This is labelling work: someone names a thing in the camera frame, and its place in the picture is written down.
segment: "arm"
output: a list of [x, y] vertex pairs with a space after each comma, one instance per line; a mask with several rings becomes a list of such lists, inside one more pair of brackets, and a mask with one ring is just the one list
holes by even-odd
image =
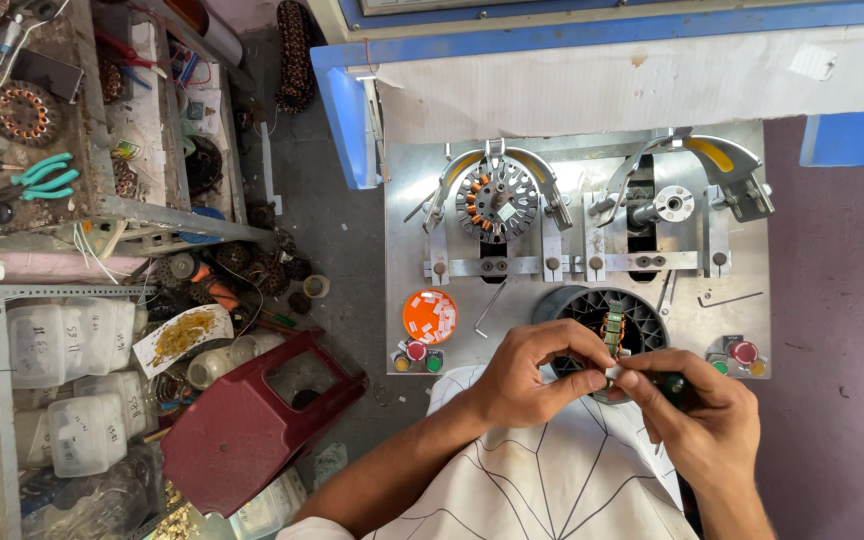
[[[702, 528], [710, 540], [775, 540], [756, 489], [759, 404], [741, 382], [687, 350], [660, 350], [619, 360], [630, 371], [616, 384], [645, 417], [654, 444], [695, 490]], [[690, 380], [703, 406], [684, 413], [642, 371], [677, 371]]]
[[486, 431], [547, 422], [569, 402], [605, 387], [595, 370], [544, 384], [537, 367], [557, 353], [603, 367], [616, 363], [598, 336], [575, 321], [513, 328], [471, 388], [333, 476], [294, 521], [324, 518], [361, 538], [412, 507], [449, 460]]

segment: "left hand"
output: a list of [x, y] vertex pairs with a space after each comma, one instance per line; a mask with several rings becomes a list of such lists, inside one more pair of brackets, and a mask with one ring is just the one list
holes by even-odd
[[485, 372], [462, 393], [486, 429], [546, 423], [572, 401], [606, 386], [596, 369], [545, 384], [539, 366], [566, 355], [584, 366], [616, 365], [599, 336], [572, 319], [519, 326], [509, 330]]

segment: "white shirt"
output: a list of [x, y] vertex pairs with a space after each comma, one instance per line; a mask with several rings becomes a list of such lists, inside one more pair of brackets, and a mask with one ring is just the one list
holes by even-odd
[[[428, 414], [485, 369], [465, 366], [435, 383]], [[541, 372], [546, 383], [555, 375]], [[697, 538], [682, 512], [675, 468], [655, 454], [634, 402], [583, 396], [548, 423], [492, 429], [446, 464], [374, 540], [628, 540]], [[339, 524], [308, 518], [277, 540], [354, 540]]]

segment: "yellow button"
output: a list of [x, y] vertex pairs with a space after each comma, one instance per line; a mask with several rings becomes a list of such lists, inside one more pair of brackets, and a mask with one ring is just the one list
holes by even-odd
[[749, 373], [756, 377], [761, 377], [765, 375], [765, 362], [763, 362], [762, 360], [756, 360], [754, 362], [751, 362], [751, 364], [749, 365]]

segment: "white panel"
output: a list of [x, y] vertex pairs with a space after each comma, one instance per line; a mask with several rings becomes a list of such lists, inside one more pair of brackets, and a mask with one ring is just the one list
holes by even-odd
[[[832, 65], [810, 64], [821, 59]], [[864, 26], [383, 63], [377, 75], [389, 142], [850, 113], [864, 111]]]

